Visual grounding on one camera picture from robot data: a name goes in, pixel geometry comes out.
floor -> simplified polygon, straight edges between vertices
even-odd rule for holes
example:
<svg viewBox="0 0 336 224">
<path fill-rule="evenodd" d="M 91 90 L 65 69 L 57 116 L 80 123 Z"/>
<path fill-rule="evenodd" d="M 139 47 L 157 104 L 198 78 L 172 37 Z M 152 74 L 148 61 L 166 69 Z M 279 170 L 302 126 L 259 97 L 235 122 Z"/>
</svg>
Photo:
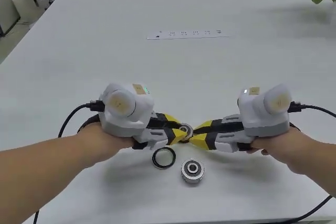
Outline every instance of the floor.
<svg viewBox="0 0 336 224">
<path fill-rule="evenodd" d="M 18 23 L 5 37 L 0 38 L 0 64 L 29 31 L 29 26 Z"/>
</svg>

human hand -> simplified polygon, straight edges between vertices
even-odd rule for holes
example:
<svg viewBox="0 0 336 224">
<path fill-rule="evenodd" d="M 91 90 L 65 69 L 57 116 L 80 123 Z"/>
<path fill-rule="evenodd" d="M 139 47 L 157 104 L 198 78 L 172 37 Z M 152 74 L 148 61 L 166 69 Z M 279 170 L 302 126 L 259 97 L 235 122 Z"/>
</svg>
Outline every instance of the human hand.
<svg viewBox="0 0 336 224">
<path fill-rule="evenodd" d="M 305 161 L 319 143 L 291 127 L 285 134 L 255 139 L 251 143 L 254 149 L 247 153 L 254 153 L 261 149 L 263 155 L 271 155 L 276 160 L 285 163 L 292 172 L 303 174 L 307 163 Z"/>
<path fill-rule="evenodd" d="M 111 136 L 102 130 L 100 123 L 87 125 L 76 137 L 83 142 L 89 166 L 108 160 L 119 150 L 133 146 L 132 138 Z"/>
</svg>

label sticker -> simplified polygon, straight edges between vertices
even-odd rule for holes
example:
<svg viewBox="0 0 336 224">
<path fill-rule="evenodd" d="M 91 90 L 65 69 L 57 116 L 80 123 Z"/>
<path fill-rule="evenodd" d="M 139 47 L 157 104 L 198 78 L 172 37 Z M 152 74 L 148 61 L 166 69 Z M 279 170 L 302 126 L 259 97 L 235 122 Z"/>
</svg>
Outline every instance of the label sticker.
<svg viewBox="0 0 336 224">
<path fill-rule="evenodd" d="M 126 114 L 129 110 L 129 103 L 122 97 L 122 95 L 115 94 L 111 97 L 109 105 L 121 114 Z"/>
<path fill-rule="evenodd" d="M 270 106 L 274 111 L 279 111 L 284 108 L 287 108 L 289 104 L 290 104 L 290 99 L 288 95 L 286 94 L 281 94 L 270 102 Z"/>
<path fill-rule="evenodd" d="M 133 84 L 133 87 L 134 87 L 137 94 L 146 94 L 146 91 L 143 89 L 142 85 Z"/>
<path fill-rule="evenodd" d="M 260 87 L 252 87 L 249 89 L 249 95 L 259 95 Z"/>
</svg>

white power outlet strip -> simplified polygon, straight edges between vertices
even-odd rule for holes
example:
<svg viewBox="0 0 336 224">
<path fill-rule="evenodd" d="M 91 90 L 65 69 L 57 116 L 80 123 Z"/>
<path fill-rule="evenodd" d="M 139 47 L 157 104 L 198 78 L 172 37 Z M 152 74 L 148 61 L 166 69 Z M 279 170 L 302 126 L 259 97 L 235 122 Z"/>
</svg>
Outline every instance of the white power outlet strip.
<svg viewBox="0 0 336 224">
<path fill-rule="evenodd" d="M 158 31 L 147 36 L 148 40 L 157 39 L 200 39 L 200 38 L 226 38 L 222 30 L 184 30 L 184 31 Z"/>
</svg>

white table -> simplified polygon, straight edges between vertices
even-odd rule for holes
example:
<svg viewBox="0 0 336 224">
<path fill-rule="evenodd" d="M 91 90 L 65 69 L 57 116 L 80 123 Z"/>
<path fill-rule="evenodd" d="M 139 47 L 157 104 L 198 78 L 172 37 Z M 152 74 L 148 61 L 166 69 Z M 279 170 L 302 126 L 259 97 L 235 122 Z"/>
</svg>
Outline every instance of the white table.
<svg viewBox="0 0 336 224">
<path fill-rule="evenodd" d="M 237 113 L 243 87 L 280 82 L 294 99 L 336 111 L 331 8 L 329 0 L 319 6 L 310 0 L 56 0 L 0 65 L 0 147 L 57 136 L 68 113 L 111 81 L 147 83 L 157 111 L 192 126 Z M 159 30 L 218 28 L 229 38 L 146 40 Z M 76 114 L 65 135 L 90 115 Z M 326 114 L 307 110 L 291 120 L 312 137 L 335 142 L 336 121 Z M 153 167 L 152 152 L 126 150 L 83 171 L 41 210 L 38 223 L 274 221 L 302 215 L 327 196 L 271 157 L 173 148 L 177 159 L 168 170 Z M 205 165 L 196 187 L 180 176 L 191 157 Z M 309 219 L 335 216 L 332 200 Z"/>
</svg>

